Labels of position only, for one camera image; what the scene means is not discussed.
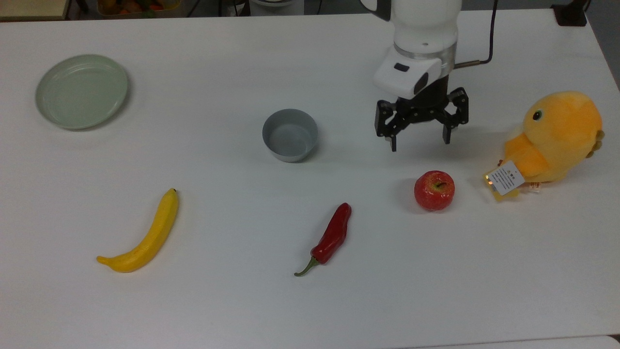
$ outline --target red chili pepper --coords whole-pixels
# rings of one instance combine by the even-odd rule
[[[347,237],[347,223],[351,217],[351,205],[346,202],[336,209],[332,220],[329,221],[327,229],[319,241],[311,251],[310,263],[301,273],[295,273],[295,276],[304,276],[313,266],[325,264],[334,255],[338,247],[342,246]]]

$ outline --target gray bowl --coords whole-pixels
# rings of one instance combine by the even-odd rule
[[[263,125],[265,145],[285,162],[303,160],[316,146],[318,135],[314,119],[297,109],[277,111]]]

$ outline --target yellow banana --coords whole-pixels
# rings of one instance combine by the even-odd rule
[[[179,196],[176,189],[164,194],[157,207],[153,224],[144,239],[133,250],[116,257],[98,256],[97,261],[119,273],[131,273],[149,263],[168,238],[172,224],[179,210]]]

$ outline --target red apple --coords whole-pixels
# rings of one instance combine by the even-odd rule
[[[442,171],[426,172],[415,182],[414,196],[424,209],[443,210],[454,198],[454,181],[448,173]]]

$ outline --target tag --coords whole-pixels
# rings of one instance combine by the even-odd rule
[[[525,183],[523,175],[516,168],[515,163],[508,161],[494,171],[484,176],[491,190],[504,196],[521,184]]]

